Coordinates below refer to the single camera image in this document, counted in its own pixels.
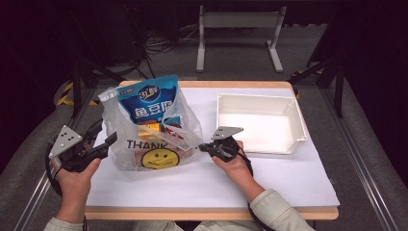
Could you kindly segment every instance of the dark background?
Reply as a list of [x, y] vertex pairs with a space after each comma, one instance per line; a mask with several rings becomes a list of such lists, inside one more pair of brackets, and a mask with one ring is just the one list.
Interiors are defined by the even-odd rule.
[[[197, 7], [129, 7], [139, 13], [137, 37], [155, 28], [177, 39], [178, 28], [197, 23]], [[70, 78], [76, 58], [87, 57], [102, 65], [141, 59], [142, 48], [133, 43], [135, 31], [123, 9], [103, 5], [67, 9], [48, 1], [0, 3], [1, 171], [33, 129], [55, 110], [54, 94]], [[347, 52], [344, 70], [377, 138], [408, 185], [404, 164], [408, 154], [408, 18], [403, 9], [402, 3], [368, 8], [369, 20]], [[288, 7], [284, 23], [328, 23], [333, 11], [327, 6]], [[359, 14], [350, 18], [358, 20]], [[347, 32], [347, 28], [337, 30]], [[339, 41], [336, 37], [324, 39], [329, 45], [319, 47], [320, 52], [331, 54], [333, 44]]]

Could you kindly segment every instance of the white tray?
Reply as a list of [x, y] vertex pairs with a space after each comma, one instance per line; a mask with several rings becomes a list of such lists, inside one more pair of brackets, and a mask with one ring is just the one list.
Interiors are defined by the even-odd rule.
[[294, 97], [218, 95], [217, 126], [242, 127], [234, 135], [245, 153], [292, 154], [306, 141], [304, 122]]

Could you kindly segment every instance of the blue snack bag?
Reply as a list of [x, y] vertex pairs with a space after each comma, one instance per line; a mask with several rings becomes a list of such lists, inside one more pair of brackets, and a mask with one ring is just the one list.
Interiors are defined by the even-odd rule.
[[132, 123], [161, 123], [174, 102], [177, 87], [177, 75], [149, 79], [117, 89], [118, 101]]

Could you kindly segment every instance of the smiley face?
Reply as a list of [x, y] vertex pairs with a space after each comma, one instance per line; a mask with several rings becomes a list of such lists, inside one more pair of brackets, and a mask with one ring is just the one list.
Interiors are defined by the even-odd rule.
[[179, 155], [176, 152], [165, 148], [156, 148], [149, 150], [141, 157], [141, 165], [143, 167], [153, 169], [175, 167], [179, 163]]

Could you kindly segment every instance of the table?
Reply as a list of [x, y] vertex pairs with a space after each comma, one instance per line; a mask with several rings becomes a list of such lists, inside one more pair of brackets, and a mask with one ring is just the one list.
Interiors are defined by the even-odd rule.
[[[192, 91], [197, 93], [203, 89], [223, 92], [238, 90], [246, 93], [273, 92], [278, 96], [293, 96], [292, 86], [287, 82], [180, 81], [179, 85], [189, 106], [200, 120], [204, 141], [208, 140], [214, 132], [216, 122], [213, 121], [212, 115], [198, 113], [197, 107], [205, 106], [211, 114], [214, 114], [215, 111], [208, 109], [206, 104], [216, 103], [217, 98], [208, 100], [200, 98], [199, 105], [193, 104]], [[271, 159], [251, 158], [255, 178], [266, 188], [273, 185], [273, 188], [293, 204], [304, 218], [335, 219], [339, 215], [337, 206], [340, 203], [325, 174], [319, 154], [309, 138], [308, 134], [308, 140], [291, 155], [277, 155]], [[104, 134], [99, 134], [97, 142], [103, 139]], [[120, 171], [109, 161], [109, 158], [101, 163], [100, 169], [92, 178], [92, 189], [86, 209], [88, 219], [251, 219], [243, 195], [229, 182], [224, 172], [211, 163], [208, 154], [193, 163], [153, 171]], [[199, 178], [199, 184], [195, 184], [196, 181], [177, 180], [187, 176], [199, 177], [202, 172], [205, 172], [208, 177]], [[177, 187], [184, 187], [183, 190], [174, 187], [174, 183], [181, 185]], [[202, 188], [195, 191], [186, 187], [191, 184], [194, 185], [192, 188]], [[194, 200], [189, 200], [191, 192]], [[154, 198], [154, 201], [146, 199], [148, 197]]]

